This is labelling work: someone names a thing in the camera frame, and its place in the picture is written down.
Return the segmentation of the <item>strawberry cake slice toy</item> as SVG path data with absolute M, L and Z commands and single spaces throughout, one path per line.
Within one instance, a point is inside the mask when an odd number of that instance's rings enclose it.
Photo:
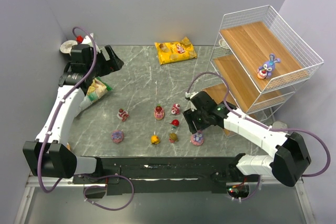
M 117 113 L 118 119 L 120 119 L 122 122 L 126 121 L 129 117 L 128 111 L 120 108 Z

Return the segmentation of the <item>purple bunny with cupcake toy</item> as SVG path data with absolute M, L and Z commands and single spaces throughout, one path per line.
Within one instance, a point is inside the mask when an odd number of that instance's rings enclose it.
M 265 61 L 262 66 L 258 67 L 257 78 L 261 80 L 269 79 L 272 76 L 277 63 L 281 63 L 280 58 L 277 58 L 275 54 L 270 54 L 269 60 Z

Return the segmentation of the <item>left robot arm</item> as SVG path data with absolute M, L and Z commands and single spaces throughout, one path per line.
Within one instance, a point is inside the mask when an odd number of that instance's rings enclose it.
M 77 174 L 92 174 L 101 168 L 95 157 L 77 156 L 66 145 L 72 122 L 94 78 L 118 71 L 123 65 L 109 45 L 99 50 L 97 56 L 93 55 L 91 45 L 72 47 L 71 61 L 59 79 L 57 98 L 47 122 L 36 139 L 23 146 L 33 175 L 71 178 Z

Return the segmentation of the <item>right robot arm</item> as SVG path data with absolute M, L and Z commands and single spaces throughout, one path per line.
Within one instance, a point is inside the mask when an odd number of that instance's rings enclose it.
M 187 93 L 191 107 L 183 112 L 192 134 L 210 126 L 234 132 L 266 152 L 265 155 L 238 154 L 228 166 L 233 180 L 243 176 L 272 176 L 293 187 L 311 163 L 303 137 L 293 132 L 274 132 L 249 117 L 233 104 L 216 103 L 205 91 Z

